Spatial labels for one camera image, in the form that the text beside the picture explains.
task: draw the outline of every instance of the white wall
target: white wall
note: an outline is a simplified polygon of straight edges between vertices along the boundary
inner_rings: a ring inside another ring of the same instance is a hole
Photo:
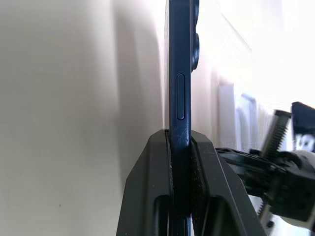
[[[163,126],[163,1],[0,2],[0,235],[115,235]]]
[[[237,83],[244,90],[252,84],[252,52],[221,14],[215,0],[201,1],[196,31],[200,59],[192,73],[192,128],[220,145],[219,96],[221,83]]]

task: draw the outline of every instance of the dark blue smartphone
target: dark blue smartphone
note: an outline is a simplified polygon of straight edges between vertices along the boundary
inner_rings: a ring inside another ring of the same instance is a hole
[[[174,229],[190,235],[191,213],[191,73],[197,68],[199,38],[196,24],[199,0],[166,3],[169,67],[169,142],[174,185]]]

